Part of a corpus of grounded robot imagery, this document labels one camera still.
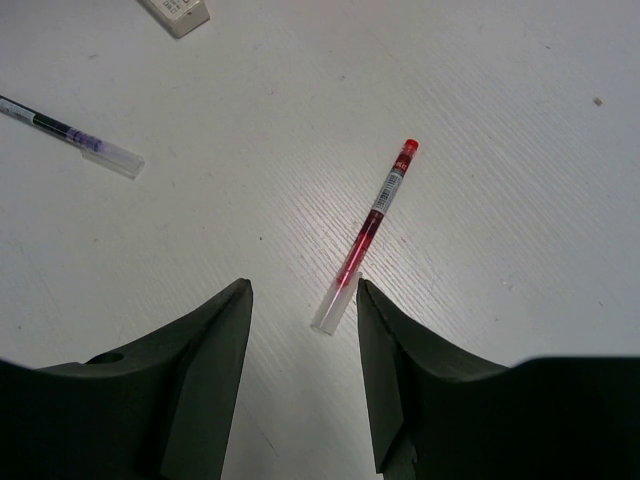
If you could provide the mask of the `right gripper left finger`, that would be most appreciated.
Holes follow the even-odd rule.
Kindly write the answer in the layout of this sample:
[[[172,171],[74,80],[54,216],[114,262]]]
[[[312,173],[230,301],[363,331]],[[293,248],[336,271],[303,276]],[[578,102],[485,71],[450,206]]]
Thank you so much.
[[[217,479],[249,339],[251,283],[84,363],[1,364],[5,479]]]

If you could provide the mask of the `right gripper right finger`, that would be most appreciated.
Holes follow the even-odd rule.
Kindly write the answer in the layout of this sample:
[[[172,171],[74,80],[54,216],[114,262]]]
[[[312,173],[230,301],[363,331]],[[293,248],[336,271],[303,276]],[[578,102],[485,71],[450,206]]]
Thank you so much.
[[[506,367],[359,283],[360,357],[386,479],[635,479],[639,361],[539,357]]]

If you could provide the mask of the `red gel pen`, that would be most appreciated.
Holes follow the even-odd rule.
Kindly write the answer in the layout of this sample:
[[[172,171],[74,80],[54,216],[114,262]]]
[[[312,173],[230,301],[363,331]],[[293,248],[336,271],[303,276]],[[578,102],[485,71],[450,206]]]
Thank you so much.
[[[361,273],[359,269],[375,235],[396,196],[407,170],[419,149],[419,142],[407,139],[389,171],[351,249],[332,280],[311,327],[333,335],[351,301]]]

